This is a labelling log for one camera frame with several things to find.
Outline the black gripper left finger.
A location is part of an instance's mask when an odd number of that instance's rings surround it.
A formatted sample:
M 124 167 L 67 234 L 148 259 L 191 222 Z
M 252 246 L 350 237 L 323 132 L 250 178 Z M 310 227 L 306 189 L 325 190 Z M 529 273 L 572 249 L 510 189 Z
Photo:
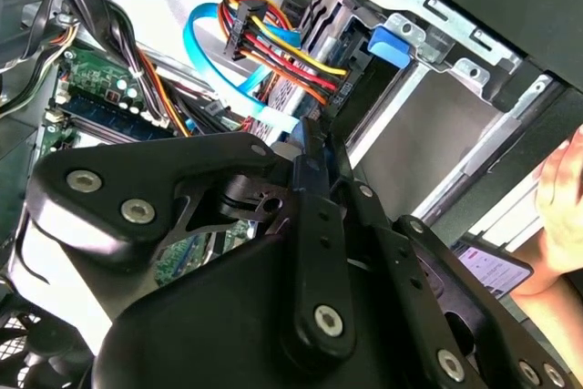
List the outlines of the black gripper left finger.
M 26 210 L 46 236 L 127 272 L 175 241 L 253 221 L 255 237 L 223 261 L 233 270 L 255 250 L 282 249 L 283 348 L 337 363 L 355 345 L 343 208 L 332 199 L 350 165 L 344 144 L 311 119 L 288 143 L 291 159 L 244 132 L 59 151 L 36 164 Z

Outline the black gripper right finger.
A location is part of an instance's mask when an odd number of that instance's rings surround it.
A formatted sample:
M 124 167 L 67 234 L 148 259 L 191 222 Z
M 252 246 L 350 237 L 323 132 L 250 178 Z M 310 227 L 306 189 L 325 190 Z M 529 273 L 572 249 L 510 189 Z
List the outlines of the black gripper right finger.
M 410 216 L 374 222 L 382 209 L 364 186 L 355 185 L 353 197 L 374 268 L 399 310 L 403 369 L 413 387 L 558 387 L 548 354 L 433 232 Z M 580 377 L 582 295 L 571 273 L 541 293 L 511 296 Z

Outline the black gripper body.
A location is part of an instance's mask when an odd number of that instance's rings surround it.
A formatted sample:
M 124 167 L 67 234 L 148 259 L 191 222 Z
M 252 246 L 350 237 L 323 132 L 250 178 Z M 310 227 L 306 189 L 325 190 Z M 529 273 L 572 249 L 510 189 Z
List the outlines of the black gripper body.
M 384 279 L 350 265 L 355 350 L 337 365 L 294 362 L 281 342 L 283 243 L 264 238 L 151 293 L 113 323 L 96 388 L 447 388 L 435 347 L 416 352 Z

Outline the person's hand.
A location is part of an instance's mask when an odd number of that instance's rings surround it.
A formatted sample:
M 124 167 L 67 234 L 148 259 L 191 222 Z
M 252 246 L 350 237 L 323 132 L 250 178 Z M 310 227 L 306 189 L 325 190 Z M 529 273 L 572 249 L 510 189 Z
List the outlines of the person's hand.
M 582 268 L 581 128 L 539 166 L 535 206 L 542 229 L 515 251 L 533 273 L 515 295 L 541 293 Z

